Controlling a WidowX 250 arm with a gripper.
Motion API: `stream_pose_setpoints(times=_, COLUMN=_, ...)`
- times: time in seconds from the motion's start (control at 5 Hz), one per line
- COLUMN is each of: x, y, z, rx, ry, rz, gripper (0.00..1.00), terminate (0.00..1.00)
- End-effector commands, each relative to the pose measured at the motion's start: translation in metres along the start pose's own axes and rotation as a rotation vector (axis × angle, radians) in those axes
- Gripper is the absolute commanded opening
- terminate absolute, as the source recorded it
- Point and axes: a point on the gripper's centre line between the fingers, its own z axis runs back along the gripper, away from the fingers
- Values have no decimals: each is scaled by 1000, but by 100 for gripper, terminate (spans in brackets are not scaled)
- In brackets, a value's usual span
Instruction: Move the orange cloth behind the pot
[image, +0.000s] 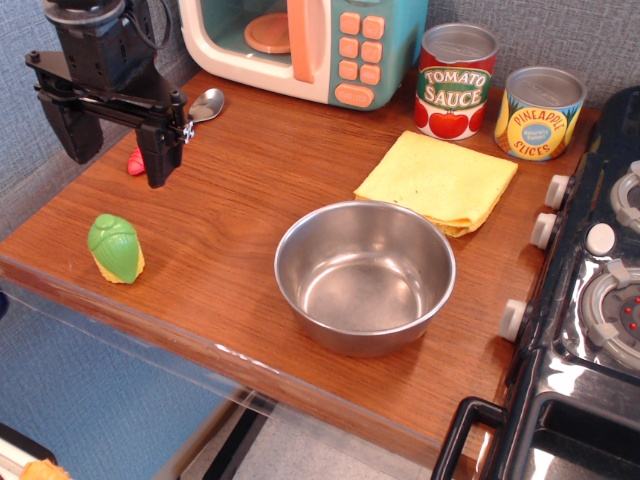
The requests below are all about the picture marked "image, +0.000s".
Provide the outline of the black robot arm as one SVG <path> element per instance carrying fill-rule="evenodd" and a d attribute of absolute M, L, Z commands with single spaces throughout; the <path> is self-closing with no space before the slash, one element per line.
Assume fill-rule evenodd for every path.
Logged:
<path fill-rule="evenodd" d="M 155 65 L 157 40 L 145 1 L 45 1 L 58 51 L 29 52 L 45 117 L 67 155 L 79 164 L 103 146 L 104 121 L 136 133 L 150 187 L 164 186 L 181 165 L 193 123 L 187 97 Z"/>

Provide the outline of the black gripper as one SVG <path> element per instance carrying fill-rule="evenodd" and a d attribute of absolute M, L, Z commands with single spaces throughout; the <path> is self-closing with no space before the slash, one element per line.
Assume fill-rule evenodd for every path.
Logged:
<path fill-rule="evenodd" d="M 86 164 L 103 146 L 102 120 L 133 129 L 148 185 L 163 187 L 193 136 L 186 95 L 156 69 L 165 46 L 149 22 L 55 24 L 60 51 L 33 50 L 42 109 L 67 155 Z"/>

